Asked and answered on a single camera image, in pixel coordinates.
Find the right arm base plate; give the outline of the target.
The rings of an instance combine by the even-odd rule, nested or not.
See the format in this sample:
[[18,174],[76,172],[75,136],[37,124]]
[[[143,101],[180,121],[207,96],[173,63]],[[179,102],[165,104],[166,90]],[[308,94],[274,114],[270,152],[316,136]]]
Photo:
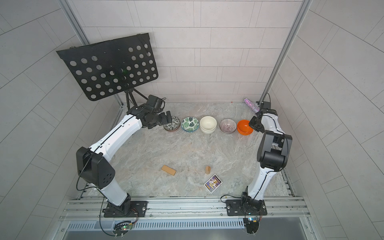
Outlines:
[[241,203],[238,199],[226,200],[226,210],[228,216],[266,216],[268,214],[264,200],[254,200],[251,204]]

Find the cream bowl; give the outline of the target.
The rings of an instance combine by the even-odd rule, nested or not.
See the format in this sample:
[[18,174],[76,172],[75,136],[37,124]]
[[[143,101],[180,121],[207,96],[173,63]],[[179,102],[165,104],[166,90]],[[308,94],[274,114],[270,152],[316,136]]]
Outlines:
[[211,129],[211,130],[206,130],[206,129],[204,129],[204,128],[200,128],[200,130],[201,130],[204,134],[212,134],[212,133],[216,130],[216,128]]
[[217,120],[212,116],[205,116],[201,118],[200,126],[207,131],[214,130],[217,127]]

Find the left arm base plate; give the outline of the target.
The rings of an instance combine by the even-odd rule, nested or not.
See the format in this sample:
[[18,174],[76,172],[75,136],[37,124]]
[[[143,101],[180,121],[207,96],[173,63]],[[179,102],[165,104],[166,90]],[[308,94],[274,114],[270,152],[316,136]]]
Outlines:
[[148,201],[130,201],[124,202],[121,206],[108,203],[102,213],[105,218],[141,218],[146,214],[148,203]]

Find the orange bowl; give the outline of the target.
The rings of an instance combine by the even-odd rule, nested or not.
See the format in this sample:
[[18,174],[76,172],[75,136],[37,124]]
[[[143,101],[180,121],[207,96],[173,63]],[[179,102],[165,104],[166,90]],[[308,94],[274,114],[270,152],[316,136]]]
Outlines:
[[241,130],[237,129],[237,131],[238,131],[241,135],[248,136],[248,135],[250,135],[254,130],[251,129],[251,130],[248,131],[248,132],[242,132]]
[[237,129],[241,130],[242,132],[248,132],[252,128],[249,126],[250,121],[248,120],[240,120],[237,123]]

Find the purple striped bowl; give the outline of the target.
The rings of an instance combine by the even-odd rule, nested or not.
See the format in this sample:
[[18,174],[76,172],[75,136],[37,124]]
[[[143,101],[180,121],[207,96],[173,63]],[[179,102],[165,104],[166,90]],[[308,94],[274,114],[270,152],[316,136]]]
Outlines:
[[220,122],[220,130],[225,134],[232,134],[237,130],[237,123],[232,119],[224,119]]

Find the black white patterned bowl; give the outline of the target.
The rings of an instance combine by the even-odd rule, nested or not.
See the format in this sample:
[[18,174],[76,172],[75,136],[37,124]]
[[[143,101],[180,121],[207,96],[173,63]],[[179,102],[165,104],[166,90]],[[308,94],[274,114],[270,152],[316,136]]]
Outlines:
[[168,132],[174,132],[178,130],[181,126],[181,121],[178,117],[172,116],[172,122],[170,124],[164,125],[164,129]]

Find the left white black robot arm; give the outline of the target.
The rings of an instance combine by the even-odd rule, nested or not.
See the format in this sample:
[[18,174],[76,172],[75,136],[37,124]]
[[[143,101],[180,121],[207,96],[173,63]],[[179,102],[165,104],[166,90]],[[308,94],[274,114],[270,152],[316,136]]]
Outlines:
[[145,104],[132,107],[123,119],[103,138],[76,152],[78,176],[100,191],[108,203],[120,212],[131,210],[131,196],[115,179],[110,161],[117,150],[137,131],[172,123],[169,111],[163,112],[165,99],[150,95]]

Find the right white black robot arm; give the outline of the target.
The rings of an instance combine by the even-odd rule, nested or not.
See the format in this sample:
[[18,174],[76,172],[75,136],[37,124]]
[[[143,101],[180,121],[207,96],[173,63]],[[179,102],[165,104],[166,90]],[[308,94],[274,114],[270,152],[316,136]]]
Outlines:
[[247,188],[249,203],[260,203],[273,176],[283,170],[289,159],[292,136],[286,134],[279,124],[276,110],[270,102],[260,102],[260,110],[251,119],[249,126],[263,134],[257,153],[259,173]]

